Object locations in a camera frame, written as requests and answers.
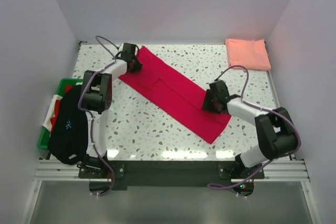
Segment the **crimson red t-shirt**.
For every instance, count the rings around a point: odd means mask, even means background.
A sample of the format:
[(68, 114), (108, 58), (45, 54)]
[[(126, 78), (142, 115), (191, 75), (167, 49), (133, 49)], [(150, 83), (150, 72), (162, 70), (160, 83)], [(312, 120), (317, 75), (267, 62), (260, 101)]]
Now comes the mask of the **crimson red t-shirt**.
[(231, 116), (202, 110), (206, 91), (167, 65), (147, 47), (140, 49), (139, 61), (142, 63), (140, 71), (128, 72), (119, 79), (212, 144), (228, 125)]

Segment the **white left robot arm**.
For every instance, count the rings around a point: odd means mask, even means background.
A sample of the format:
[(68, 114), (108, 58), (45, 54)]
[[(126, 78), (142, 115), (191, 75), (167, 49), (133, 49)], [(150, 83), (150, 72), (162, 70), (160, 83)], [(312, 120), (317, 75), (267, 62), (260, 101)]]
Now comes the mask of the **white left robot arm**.
[(88, 119), (86, 154), (91, 157), (99, 158), (107, 153), (104, 127), (112, 104), (112, 83), (121, 75), (141, 70), (139, 52), (137, 45), (123, 43), (112, 61), (101, 70), (84, 72), (78, 109), (84, 111)]

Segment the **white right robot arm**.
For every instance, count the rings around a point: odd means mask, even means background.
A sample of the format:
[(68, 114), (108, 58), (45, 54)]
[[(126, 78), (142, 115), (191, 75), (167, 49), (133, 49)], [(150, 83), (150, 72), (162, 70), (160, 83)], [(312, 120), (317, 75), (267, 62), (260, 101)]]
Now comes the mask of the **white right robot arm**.
[(202, 109), (238, 117), (256, 128), (258, 144), (235, 157), (234, 173), (239, 178), (246, 178), (263, 162), (293, 154), (301, 146), (300, 135), (285, 108), (262, 108), (241, 95), (230, 95), (222, 80), (209, 84)]

